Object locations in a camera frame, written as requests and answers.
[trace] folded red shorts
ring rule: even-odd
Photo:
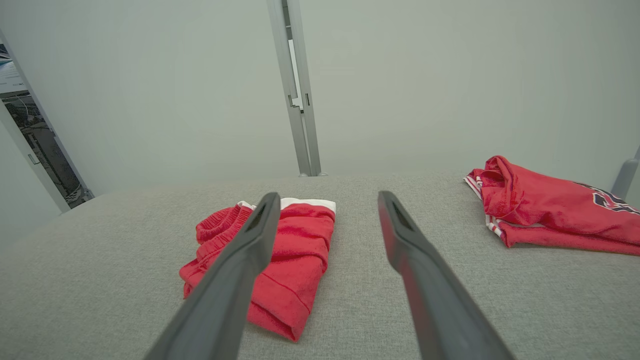
[[[280,220],[271,263],[255,280],[247,318],[251,323],[298,341],[328,264],[335,203],[280,200]],[[255,206],[241,201],[196,226],[196,259],[180,269],[184,297],[200,282],[225,245],[233,240]]]

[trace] gray fabric surface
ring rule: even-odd
[[[0,255],[1,359],[139,359],[182,304],[195,226],[278,191],[337,203],[329,268],[300,342],[248,324],[240,359],[417,359],[402,280],[385,258],[391,190],[519,359],[640,354],[640,258],[507,249],[460,174],[315,177],[103,195]]]

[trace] folded clothing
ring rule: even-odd
[[[511,164],[502,156],[465,178],[486,225],[514,243],[640,255],[640,211],[615,195]]]
[[[251,323],[298,341],[328,264],[335,203],[328,200],[280,200],[280,220],[271,263],[255,280],[247,318]],[[233,240],[255,206],[241,201],[196,226],[196,258],[180,269],[184,297]]]

